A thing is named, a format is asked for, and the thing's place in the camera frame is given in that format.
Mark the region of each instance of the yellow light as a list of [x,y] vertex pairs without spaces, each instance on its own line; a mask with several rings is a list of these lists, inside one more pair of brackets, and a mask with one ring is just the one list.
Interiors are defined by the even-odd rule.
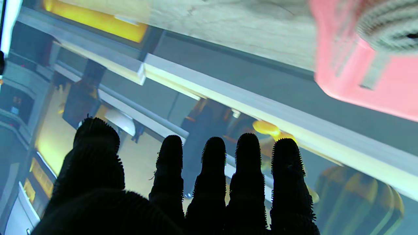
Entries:
[[138,43],[142,41],[148,27],[148,25],[142,23],[133,25],[116,19],[113,15],[74,6],[58,0],[43,0],[43,8],[55,15]]

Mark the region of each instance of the glass surface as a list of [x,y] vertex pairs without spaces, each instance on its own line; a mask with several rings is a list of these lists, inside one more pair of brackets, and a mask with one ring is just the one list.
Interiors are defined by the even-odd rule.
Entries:
[[[186,210],[206,140],[224,139],[230,179],[236,141],[252,132],[260,140],[268,223],[271,150],[278,139],[293,138],[322,234],[416,234],[418,193],[408,186],[418,185],[418,172],[411,169],[418,124],[338,101],[317,86],[307,1],[272,1],[294,17],[276,16],[262,4],[235,8],[215,1],[205,8],[210,0],[10,2],[21,6],[0,83],[2,234],[8,218],[19,216],[10,214],[21,211],[13,209],[19,190],[28,196],[20,203],[34,209],[26,213],[42,218],[87,114],[118,132],[126,189],[145,197],[166,136],[181,136],[187,148]],[[156,14],[168,11],[164,4],[186,8],[189,17]],[[226,10],[230,19],[222,16]],[[277,33],[283,24],[293,24],[294,31]],[[297,38],[303,29],[306,37]],[[33,229],[17,224],[7,231]]]

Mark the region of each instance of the yellow panel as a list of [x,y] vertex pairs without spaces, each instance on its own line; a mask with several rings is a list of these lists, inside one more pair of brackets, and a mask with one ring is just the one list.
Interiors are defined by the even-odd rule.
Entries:
[[31,172],[33,173],[35,179],[41,185],[48,198],[51,198],[52,189],[54,185],[52,184],[52,181],[48,178],[46,173],[42,170],[41,166],[35,158],[32,159]]
[[35,194],[36,193],[35,193],[35,190],[33,189],[32,184],[31,184],[31,182],[29,181],[28,178],[26,178],[26,180],[25,180],[25,185],[23,186],[23,190],[25,191],[26,195],[28,196],[29,201],[31,203],[33,203],[33,200],[35,199]]
[[53,14],[78,23],[117,35],[134,42],[141,42],[148,25],[137,25],[116,19],[113,15],[74,6],[57,0],[43,0],[43,8]]

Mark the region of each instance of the gloved hand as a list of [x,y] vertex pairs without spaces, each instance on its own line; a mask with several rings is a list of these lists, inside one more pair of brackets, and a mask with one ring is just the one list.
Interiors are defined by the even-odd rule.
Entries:
[[298,147],[291,139],[279,140],[274,146],[271,230],[266,229],[264,176],[255,135],[244,134],[238,140],[237,171],[231,179],[228,206],[224,200],[225,145],[218,137],[208,140],[186,216],[180,138],[172,135],[163,141],[149,201],[124,190],[119,144],[119,136],[104,121],[84,120],[32,235],[319,234]]
[[281,139],[275,143],[273,152],[271,230],[267,230],[260,145],[256,135],[250,133],[242,135],[237,143],[237,169],[231,179],[227,206],[226,151],[219,137],[210,138],[204,147],[201,173],[197,176],[186,216],[182,208],[182,142],[178,136],[172,135],[163,141],[149,200],[186,234],[319,235],[296,143],[292,139]]

